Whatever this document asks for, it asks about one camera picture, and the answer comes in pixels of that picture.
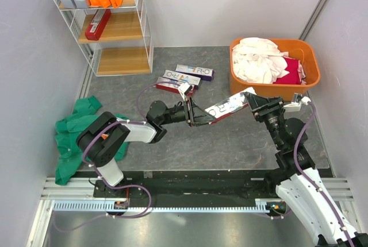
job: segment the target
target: red box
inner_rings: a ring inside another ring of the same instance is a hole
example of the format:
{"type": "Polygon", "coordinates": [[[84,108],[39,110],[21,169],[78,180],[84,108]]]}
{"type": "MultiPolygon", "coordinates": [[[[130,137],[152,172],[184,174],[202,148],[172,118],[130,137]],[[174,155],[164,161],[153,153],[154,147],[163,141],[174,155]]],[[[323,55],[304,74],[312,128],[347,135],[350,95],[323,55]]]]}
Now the red box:
{"type": "Polygon", "coordinates": [[[95,41],[99,40],[106,24],[108,23],[110,16],[111,10],[109,9],[97,10],[97,12],[92,18],[91,23],[88,25],[85,31],[86,38],[88,40],[95,40],[95,41]]]}
{"type": "MultiPolygon", "coordinates": [[[[165,82],[174,82],[180,85],[184,84],[184,82],[177,82],[176,80],[166,79],[166,78],[161,78],[161,77],[159,77],[157,82],[158,83],[160,82],[160,84],[156,84],[157,89],[166,90],[166,91],[177,93],[177,94],[179,94],[178,86],[171,84],[171,83],[165,83],[165,82]]],[[[194,87],[192,90],[190,90],[187,96],[192,96],[193,92],[194,92],[194,87]]]]}

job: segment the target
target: gray floor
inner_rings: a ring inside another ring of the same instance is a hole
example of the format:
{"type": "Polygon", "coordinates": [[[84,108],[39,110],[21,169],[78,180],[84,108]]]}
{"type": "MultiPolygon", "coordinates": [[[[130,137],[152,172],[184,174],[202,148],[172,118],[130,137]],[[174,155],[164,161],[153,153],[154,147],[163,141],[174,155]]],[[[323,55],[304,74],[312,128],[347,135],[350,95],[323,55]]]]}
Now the gray floor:
{"type": "MultiPolygon", "coordinates": [[[[156,82],[166,69],[175,70],[177,64],[208,67],[215,70],[212,82],[201,82],[194,94],[195,101],[207,108],[229,96],[229,48],[189,47],[155,48],[154,71],[148,75],[93,77],[89,95],[103,104],[103,111],[120,113],[130,119],[142,120],[135,102],[141,89],[156,82]]],[[[147,111],[155,100],[168,107],[181,100],[178,94],[151,88],[140,98],[140,107],[147,111]]],[[[311,110],[285,114],[306,121],[311,110]]],[[[167,169],[269,169],[276,168],[276,148],[263,123],[254,120],[249,109],[221,120],[219,123],[190,128],[185,123],[166,126],[168,133],[157,144],[131,143],[125,159],[118,162],[122,170],[167,169]]],[[[307,130],[305,146],[317,167],[327,168],[328,161],[315,123],[307,130]]]]}
{"type": "MultiPolygon", "coordinates": [[[[71,229],[101,214],[55,213],[55,223],[62,229],[71,229]]],[[[314,246],[294,214],[271,221],[241,213],[152,213],[138,219],[101,218],[72,233],[59,233],[51,228],[48,236],[52,247],[314,246]]]]}

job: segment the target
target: white wire rack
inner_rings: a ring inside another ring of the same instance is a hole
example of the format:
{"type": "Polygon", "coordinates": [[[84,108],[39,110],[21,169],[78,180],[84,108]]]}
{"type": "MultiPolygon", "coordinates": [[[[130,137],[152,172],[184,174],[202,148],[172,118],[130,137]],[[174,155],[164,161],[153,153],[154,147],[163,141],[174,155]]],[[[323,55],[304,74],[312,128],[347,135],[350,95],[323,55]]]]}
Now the white wire rack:
{"type": "MultiPolygon", "coordinates": [[[[100,76],[98,74],[99,64],[102,56],[103,49],[106,48],[123,48],[123,47],[131,47],[129,41],[120,41],[120,42],[113,42],[113,43],[93,43],[91,44],[80,44],[78,43],[81,34],[84,33],[82,31],[83,23],[86,19],[86,16],[89,14],[94,14],[96,8],[90,9],[65,9],[62,6],[60,0],[53,0],[57,8],[59,9],[61,15],[63,16],[66,24],[70,32],[72,33],[75,41],[79,45],[82,53],[84,54],[88,64],[90,65],[91,69],[93,70],[96,76],[100,76]]],[[[145,0],[134,0],[133,4],[122,4],[121,7],[112,9],[112,13],[119,13],[125,11],[136,11],[139,17],[139,23],[142,32],[142,40],[137,44],[138,47],[145,47],[147,53],[147,61],[149,65],[149,69],[152,72],[153,66],[153,51],[154,48],[152,46],[152,39],[151,39],[151,30],[148,22],[147,17],[147,9],[145,0]]]]}

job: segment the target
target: orange laundry basket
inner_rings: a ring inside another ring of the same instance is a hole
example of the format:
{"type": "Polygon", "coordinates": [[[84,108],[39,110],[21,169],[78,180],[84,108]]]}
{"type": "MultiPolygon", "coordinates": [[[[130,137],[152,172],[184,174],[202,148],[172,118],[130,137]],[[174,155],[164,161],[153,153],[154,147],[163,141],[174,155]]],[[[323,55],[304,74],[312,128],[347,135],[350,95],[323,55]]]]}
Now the orange laundry basket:
{"type": "Polygon", "coordinates": [[[235,76],[232,66],[232,48],[242,39],[238,38],[230,45],[230,90],[232,95],[253,87],[257,95],[268,98],[282,97],[285,101],[290,101],[294,93],[304,94],[320,81],[320,70],[312,47],[302,40],[278,38],[270,38],[270,40],[278,46],[281,52],[289,52],[290,57],[300,60],[305,72],[306,85],[248,83],[239,79],[235,76]]]}

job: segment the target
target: white wall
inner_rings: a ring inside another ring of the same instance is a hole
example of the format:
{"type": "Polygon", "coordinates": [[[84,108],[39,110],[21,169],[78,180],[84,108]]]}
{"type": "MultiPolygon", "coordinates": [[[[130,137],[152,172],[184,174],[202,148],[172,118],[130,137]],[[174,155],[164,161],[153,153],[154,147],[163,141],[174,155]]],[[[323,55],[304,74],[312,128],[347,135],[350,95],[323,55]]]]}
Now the white wall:
{"type": "Polygon", "coordinates": [[[330,0],[307,38],[321,69],[311,90],[336,174],[368,229],[368,0],[330,0]]]}
{"type": "Polygon", "coordinates": [[[299,38],[318,0],[147,0],[158,47],[230,45],[238,37],[299,38]]]}
{"type": "Polygon", "coordinates": [[[86,61],[52,0],[1,0],[0,242],[25,246],[86,61]]]}

